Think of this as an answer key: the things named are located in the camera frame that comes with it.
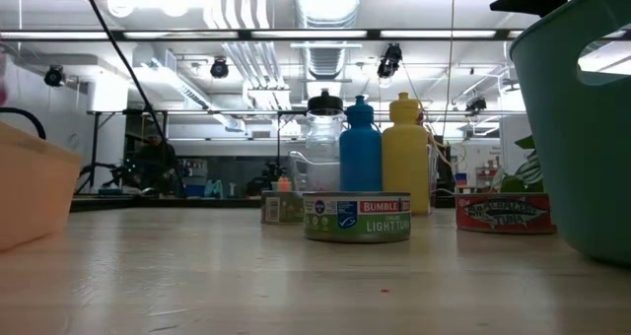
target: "black cable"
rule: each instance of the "black cable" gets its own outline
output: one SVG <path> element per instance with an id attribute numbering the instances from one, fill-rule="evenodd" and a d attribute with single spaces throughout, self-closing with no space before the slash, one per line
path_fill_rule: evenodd
<path id="1" fill-rule="evenodd" d="M 27 110 L 13 107 L 0 107 L 0 113 L 21 114 L 35 126 L 35 129 L 37 130 L 37 136 L 39 136 L 39 138 L 43 140 L 46 140 L 46 131 L 43 129 L 43 125 L 41 125 L 41 122 L 39 122 L 39 119 L 37 119 L 34 114 L 28 112 Z"/>
<path id="2" fill-rule="evenodd" d="M 116 54 L 118 54 L 118 57 L 120 58 L 120 60 L 122 60 L 122 63 L 125 65 L 125 68 L 127 68 L 127 71 L 129 72 L 129 76 L 131 76 L 131 80 L 133 80 L 134 85 L 138 89 L 138 94 L 140 94 L 140 97 L 142 98 L 142 101 L 145 102 L 146 109 L 149 112 L 149 115 L 151 116 L 151 118 L 154 120 L 154 124 L 156 125 L 156 130 L 158 131 L 158 134 L 160 135 L 160 138 L 164 142 L 165 149 L 166 149 L 167 144 L 168 144 L 167 143 L 167 137 L 165 136 L 165 133 L 163 132 L 162 128 L 160 127 L 160 124 L 158 124 L 158 115 L 156 115 L 156 111 L 154 110 L 154 108 L 149 103 L 149 99 L 147 99 L 147 95 L 145 95 L 145 91 L 142 90 L 142 86 L 140 85 L 140 81 L 136 77 L 136 74 L 134 73 L 134 70 L 131 68 L 131 65 L 129 65 L 129 62 L 127 61 L 127 58 L 125 58 L 125 55 L 122 53 L 122 51 L 120 50 L 120 47 L 118 46 L 118 43 L 116 42 L 116 38 L 114 38 L 114 35 L 111 33 L 111 31 L 109 30 L 109 27 L 105 23 L 103 15 L 101 15 L 101 11 L 99 10 L 99 6 L 97 6 L 97 2 L 95 0 L 88 0 L 88 1 L 90 2 L 90 6 L 92 6 L 92 10 L 95 12 L 95 15 L 97 15 L 97 18 L 99 19 L 99 23 L 101 24 L 101 27 L 103 28 L 103 31 L 105 31 L 105 33 L 107 34 L 107 38 L 109 39 L 109 42 L 114 47 L 114 50 L 116 51 Z M 175 175 L 177 176 L 177 181 L 179 182 L 180 194 L 182 194 L 184 197 L 186 197 L 185 196 L 186 192 L 185 192 L 185 189 L 184 189 L 184 182 L 183 182 L 183 180 L 181 178 L 181 174 L 179 173 L 177 167 L 175 167 Z"/>

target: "ceiling duct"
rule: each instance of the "ceiling duct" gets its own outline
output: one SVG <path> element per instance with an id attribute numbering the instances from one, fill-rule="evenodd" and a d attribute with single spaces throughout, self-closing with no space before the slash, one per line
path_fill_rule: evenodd
<path id="1" fill-rule="evenodd" d="M 360 0 L 296 0 L 303 29 L 348 29 L 355 25 Z M 307 48 L 305 62 L 316 80 L 334 80 L 344 69 L 345 48 Z"/>

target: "ceiling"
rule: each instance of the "ceiling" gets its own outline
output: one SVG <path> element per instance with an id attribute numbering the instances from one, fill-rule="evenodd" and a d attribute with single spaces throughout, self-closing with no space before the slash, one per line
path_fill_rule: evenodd
<path id="1" fill-rule="evenodd" d="M 106 0 L 98 0 L 106 21 L 119 30 L 208 29 L 203 21 L 202 6 L 211 0 L 185 0 L 189 11 L 181 17 L 165 15 L 161 9 L 136 9 L 126 18 L 116 18 L 107 12 Z M 489 4 L 495 0 L 361 0 L 356 28 L 359 29 L 525 29 L 537 17 L 494 13 Z M 270 26 L 289 29 L 297 26 L 295 0 L 267 0 L 267 17 Z M 99 30 L 92 9 L 86 0 L 0 0 L 0 28 L 5 30 Z M 499 109 L 498 78 L 488 76 L 510 65 L 505 56 L 509 43 L 501 41 L 401 41 L 404 67 L 394 75 L 391 86 L 380 88 L 377 65 L 387 48 L 385 41 L 357 42 L 361 48 L 350 49 L 346 66 L 338 79 L 349 80 L 341 86 L 341 96 L 347 101 L 359 94 L 368 94 L 372 102 L 388 102 L 400 92 L 418 95 L 426 108 L 442 110 L 447 99 L 456 100 L 463 92 L 478 84 L 477 93 L 487 98 L 488 109 Z M 156 56 L 171 51 L 179 59 L 177 70 L 209 98 L 223 94 L 241 95 L 243 78 L 231 67 L 225 79 L 214 79 L 209 74 L 210 64 L 217 55 L 226 55 L 219 42 L 154 42 L 142 44 Z M 138 50 L 134 43 L 125 43 L 129 57 Z M 301 49 L 290 47 L 289 42 L 275 43 L 283 77 L 291 89 L 290 101 L 294 108 L 304 105 L 308 97 L 303 79 Z M 619 60 L 628 56 L 626 43 L 613 43 L 600 53 L 599 61 L 607 58 Z M 89 54 L 123 69 L 109 43 L 23 43 L 22 54 Z M 192 65 L 200 65 L 193 70 Z M 181 101 L 176 91 L 164 88 L 164 83 L 145 78 L 145 85 L 153 102 L 175 105 Z M 459 106 L 471 95 L 461 98 Z M 139 101 L 137 94 L 130 96 Z M 379 106 L 387 109 L 386 104 Z"/>

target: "wooden table surface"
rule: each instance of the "wooden table surface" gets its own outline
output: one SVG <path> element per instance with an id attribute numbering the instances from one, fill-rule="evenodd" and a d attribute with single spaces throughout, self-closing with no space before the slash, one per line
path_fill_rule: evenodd
<path id="1" fill-rule="evenodd" d="M 359 245 L 261 226 L 255 210 L 71 216 L 0 253 L 0 334 L 626 334 L 631 272 L 555 235 L 459 232 Z"/>

